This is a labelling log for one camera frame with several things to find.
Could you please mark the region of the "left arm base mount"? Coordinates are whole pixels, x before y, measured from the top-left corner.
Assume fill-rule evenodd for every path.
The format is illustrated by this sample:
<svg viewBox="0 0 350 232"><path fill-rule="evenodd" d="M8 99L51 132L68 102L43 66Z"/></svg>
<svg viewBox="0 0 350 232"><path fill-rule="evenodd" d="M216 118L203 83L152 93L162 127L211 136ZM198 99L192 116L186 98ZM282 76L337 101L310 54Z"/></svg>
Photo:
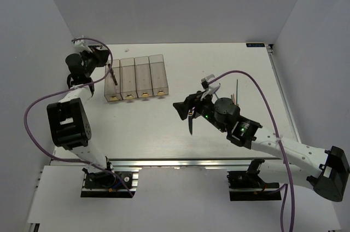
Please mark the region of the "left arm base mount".
<svg viewBox="0 0 350 232"><path fill-rule="evenodd" d="M83 171L81 198L133 198L136 192L136 188L133 187L132 171L117 172L127 188L114 175L105 172L89 173L87 169L83 169Z"/></svg>

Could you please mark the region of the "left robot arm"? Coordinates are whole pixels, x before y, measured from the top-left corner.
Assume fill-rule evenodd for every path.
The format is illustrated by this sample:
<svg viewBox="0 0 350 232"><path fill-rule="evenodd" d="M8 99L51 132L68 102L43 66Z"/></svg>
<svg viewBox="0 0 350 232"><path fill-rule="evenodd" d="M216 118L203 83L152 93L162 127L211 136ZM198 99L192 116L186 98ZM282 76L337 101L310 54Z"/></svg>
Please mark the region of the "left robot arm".
<svg viewBox="0 0 350 232"><path fill-rule="evenodd" d="M95 87L91 75L95 68L107 64L109 51L105 47L87 46L66 57L70 90L59 102L46 108L54 145L76 155L87 170L97 174L97 182L105 188L115 183L115 173L108 168L108 158L91 142L92 130L84 105L92 98Z"/></svg>

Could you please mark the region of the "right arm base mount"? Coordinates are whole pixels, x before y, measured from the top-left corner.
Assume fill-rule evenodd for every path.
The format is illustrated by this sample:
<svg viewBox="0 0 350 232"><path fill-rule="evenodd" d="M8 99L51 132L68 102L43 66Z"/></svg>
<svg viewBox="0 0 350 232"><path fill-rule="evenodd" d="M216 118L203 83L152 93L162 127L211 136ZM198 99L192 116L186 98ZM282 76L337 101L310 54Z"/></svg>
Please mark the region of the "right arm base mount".
<svg viewBox="0 0 350 232"><path fill-rule="evenodd" d="M264 159L253 159L246 170L231 170L226 178L229 183L230 201L280 201L279 183L266 183L259 177Z"/></svg>

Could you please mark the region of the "black knife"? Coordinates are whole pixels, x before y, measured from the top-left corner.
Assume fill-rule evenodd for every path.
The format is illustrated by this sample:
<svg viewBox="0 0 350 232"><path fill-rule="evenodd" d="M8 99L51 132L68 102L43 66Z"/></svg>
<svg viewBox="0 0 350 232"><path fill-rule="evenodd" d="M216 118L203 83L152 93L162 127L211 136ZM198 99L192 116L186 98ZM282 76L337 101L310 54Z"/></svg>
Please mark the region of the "black knife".
<svg viewBox="0 0 350 232"><path fill-rule="evenodd" d="M193 118L194 118L194 110L191 109L188 113L188 127L191 135L193 134Z"/></svg>

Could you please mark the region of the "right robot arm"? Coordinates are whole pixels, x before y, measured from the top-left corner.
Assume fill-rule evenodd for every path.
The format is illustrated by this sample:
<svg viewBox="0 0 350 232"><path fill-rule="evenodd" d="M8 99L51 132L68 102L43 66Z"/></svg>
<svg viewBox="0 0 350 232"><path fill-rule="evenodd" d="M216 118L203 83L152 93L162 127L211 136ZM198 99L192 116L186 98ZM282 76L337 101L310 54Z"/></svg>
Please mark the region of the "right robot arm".
<svg viewBox="0 0 350 232"><path fill-rule="evenodd" d="M181 120L203 117L225 133L232 144L273 155L284 162L284 166L277 166L263 159L253 160L244 177L252 187L265 186L267 171L273 182L285 176L286 183L312 189L327 200L343 200L349 178L349 162L343 149L317 148L278 136L259 122L242 116L240 108L227 97L212 101L210 95L199 91L183 102L173 103L173 107Z"/></svg>

